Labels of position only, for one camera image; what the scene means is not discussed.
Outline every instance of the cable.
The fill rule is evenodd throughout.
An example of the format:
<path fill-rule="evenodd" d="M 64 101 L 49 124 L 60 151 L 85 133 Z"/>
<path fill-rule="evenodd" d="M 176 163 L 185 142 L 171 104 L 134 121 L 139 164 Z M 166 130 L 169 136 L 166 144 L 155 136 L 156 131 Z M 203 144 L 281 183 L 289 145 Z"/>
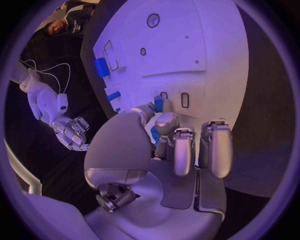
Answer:
<path fill-rule="evenodd" d="M 28 62 L 28 61 L 34 62 L 34 70 L 36 70 L 37 72 L 39 72 L 39 73 L 41 73 L 41 74 L 46 74 L 45 71 L 54 69 L 54 68 L 56 68 L 56 67 L 58 67 L 58 66 L 60 66 L 60 65 L 67 65 L 68 68 L 69 68 L 69 75 L 68 75 L 68 79 L 67 79 L 65 88 L 64 88 L 64 90 L 63 90 L 63 92 L 62 92 L 63 94 L 65 93 L 65 91 L 66 91 L 66 89 L 67 89 L 67 87 L 68 87 L 68 85 L 69 85 L 70 76 L 71 76 L 71 67 L 70 67 L 70 65 L 69 65 L 68 63 L 64 62 L 64 63 L 57 64 L 57 65 L 55 65 L 55 66 L 53 66 L 53 67 L 50 67 L 50 68 L 48 68 L 48 69 L 45 69 L 45 70 L 37 70 L 37 64 L 36 64 L 36 62 L 35 62 L 34 60 L 28 59 L 28 60 L 26 60 L 26 61 L 22 61 L 22 60 L 20 59 L 20 61 L 21 61 L 22 63 L 28 65 L 28 66 L 30 66 L 30 65 L 29 65 L 28 63 L 26 63 L 26 62 Z M 60 90 L 60 89 L 61 89 L 61 86 L 60 86 L 59 82 L 58 82 L 58 86 L 59 86 L 59 93 L 61 93 L 61 90 Z"/>

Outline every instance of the person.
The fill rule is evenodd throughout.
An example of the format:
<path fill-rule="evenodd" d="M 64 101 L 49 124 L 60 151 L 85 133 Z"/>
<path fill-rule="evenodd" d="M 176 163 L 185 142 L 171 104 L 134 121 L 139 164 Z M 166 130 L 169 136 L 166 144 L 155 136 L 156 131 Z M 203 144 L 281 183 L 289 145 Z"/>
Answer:
<path fill-rule="evenodd" d="M 63 19 L 53 20 L 43 28 L 45 37 L 59 34 L 66 29 L 69 34 L 83 37 L 91 16 L 95 11 L 96 4 L 86 3 L 71 8 Z"/>

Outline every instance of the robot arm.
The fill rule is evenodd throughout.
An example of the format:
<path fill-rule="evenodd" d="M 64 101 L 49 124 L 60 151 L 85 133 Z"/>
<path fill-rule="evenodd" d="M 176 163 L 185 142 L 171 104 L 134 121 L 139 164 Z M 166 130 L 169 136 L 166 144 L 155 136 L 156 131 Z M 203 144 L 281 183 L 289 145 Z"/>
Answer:
<path fill-rule="evenodd" d="M 53 128 L 65 147 L 75 151 L 88 150 L 89 145 L 84 143 L 89 124 L 82 117 L 71 119 L 64 115 L 68 109 L 66 94 L 57 94 L 48 84 L 40 82 L 40 75 L 31 68 L 26 69 L 20 61 L 17 61 L 10 80 L 27 93 L 34 117 Z"/>

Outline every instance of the blue object in hand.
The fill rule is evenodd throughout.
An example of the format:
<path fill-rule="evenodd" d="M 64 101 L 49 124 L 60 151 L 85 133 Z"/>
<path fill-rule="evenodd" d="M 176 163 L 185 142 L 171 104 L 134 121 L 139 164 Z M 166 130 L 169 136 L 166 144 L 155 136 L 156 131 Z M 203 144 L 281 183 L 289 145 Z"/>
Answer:
<path fill-rule="evenodd" d="M 111 95 L 108 95 L 107 100 L 111 101 L 111 100 L 114 100 L 114 99 L 116 99 L 120 96 L 121 96 L 121 93 L 119 91 L 116 91 L 116 92 L 112 93 Z"/>
<path fill-rule="evenodd" d="M 163 97 L 158 95 L 154 97 L 154 105 L 155 105 L 155 112 L 162 113 L 163 112 Z"/>
<path fill-rule="evenodd" d="M 100 78 L 110 75 L 110 71 L 104 57 L 96 59 L 94 61 L 94 64 L 96 66 Z"/>
<path fill-rule="evenodd" d="M 156 131 L 155 126 L 151 128 L 152 138 L 155 140 L 154 146 L 157 147 L 161 138 L 161 135 Z"/>

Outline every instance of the circular hole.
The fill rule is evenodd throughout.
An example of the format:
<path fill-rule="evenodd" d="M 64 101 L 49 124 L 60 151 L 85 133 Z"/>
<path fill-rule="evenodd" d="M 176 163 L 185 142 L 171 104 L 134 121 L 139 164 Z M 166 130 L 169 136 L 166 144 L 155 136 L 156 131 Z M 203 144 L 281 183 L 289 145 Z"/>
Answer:
<path fill-rule="evenodd" d="M 146 55 L 146 49 L 145 48 L 141 48 L 140 49 L 140 54 L 145 56 Z"/>
<path fill-rule="evenodd" d="M 152 13 L 147 19 L 147 25 L 150 28 L 156 27 L 160 22 L 160 16 L 156 13 Z"/>

